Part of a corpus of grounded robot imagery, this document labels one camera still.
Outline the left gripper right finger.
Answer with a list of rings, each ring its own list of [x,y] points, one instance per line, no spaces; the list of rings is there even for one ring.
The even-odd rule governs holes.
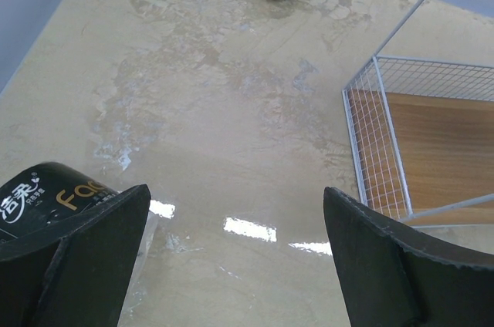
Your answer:
[[[323,214],[352,326],[491,326],[493,256],[424,234],[333,187]]]

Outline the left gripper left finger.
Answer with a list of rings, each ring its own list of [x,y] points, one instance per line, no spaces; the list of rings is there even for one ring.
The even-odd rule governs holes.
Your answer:
[[[82,214],[1,245],[3,326],[115,326],[151,193],[134,186]]]

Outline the black roll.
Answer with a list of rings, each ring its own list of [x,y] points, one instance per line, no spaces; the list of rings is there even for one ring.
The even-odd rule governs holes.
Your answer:
[[[41,230],[117,194],[62,163],[37,164],[1,186],[1,242]]]

